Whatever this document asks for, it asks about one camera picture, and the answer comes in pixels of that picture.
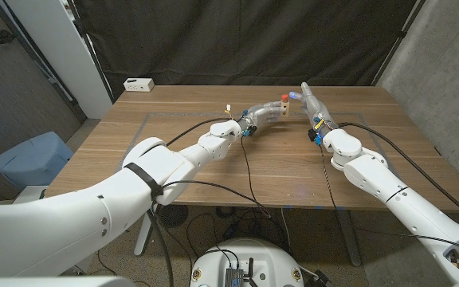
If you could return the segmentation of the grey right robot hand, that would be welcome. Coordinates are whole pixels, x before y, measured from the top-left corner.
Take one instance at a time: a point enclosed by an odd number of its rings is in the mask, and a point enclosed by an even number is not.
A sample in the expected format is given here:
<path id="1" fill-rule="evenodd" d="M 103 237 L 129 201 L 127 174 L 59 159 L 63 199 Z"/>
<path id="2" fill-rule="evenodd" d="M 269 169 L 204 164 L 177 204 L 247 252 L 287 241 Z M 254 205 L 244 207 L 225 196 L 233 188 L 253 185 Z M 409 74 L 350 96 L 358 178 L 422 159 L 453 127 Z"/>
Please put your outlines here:
<path id="1" fill-rule="evenodd" d="M 309 132 L 309 137 L 320 146 L 324 137 L 339 126 L 331 117 L 325 104 L 314 96 L 308 84 L 303 82 L 300 87 L 302 92 L 291 91 L 288 97 L 302 102 L 301 109 L 308 116 L 312 126 L 312 132 Z"/>

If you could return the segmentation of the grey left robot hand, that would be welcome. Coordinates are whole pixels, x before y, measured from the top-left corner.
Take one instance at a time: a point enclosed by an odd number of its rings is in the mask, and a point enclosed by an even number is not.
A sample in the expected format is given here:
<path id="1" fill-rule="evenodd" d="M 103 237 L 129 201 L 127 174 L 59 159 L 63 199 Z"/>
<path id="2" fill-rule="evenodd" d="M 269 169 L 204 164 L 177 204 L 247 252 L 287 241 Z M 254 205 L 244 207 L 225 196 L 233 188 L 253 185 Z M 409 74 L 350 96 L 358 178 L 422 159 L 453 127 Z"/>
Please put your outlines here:
<path id="1" fill-rule="evenodd" d="M 251 127 L 260 126 L 277 121 L 286 111 L 280 101 L 268 102 L 265 104 L 254 105 L 247 109 L 245 115 L 238 121 L 242 133 L 247 136 L 252 134 Z"/>

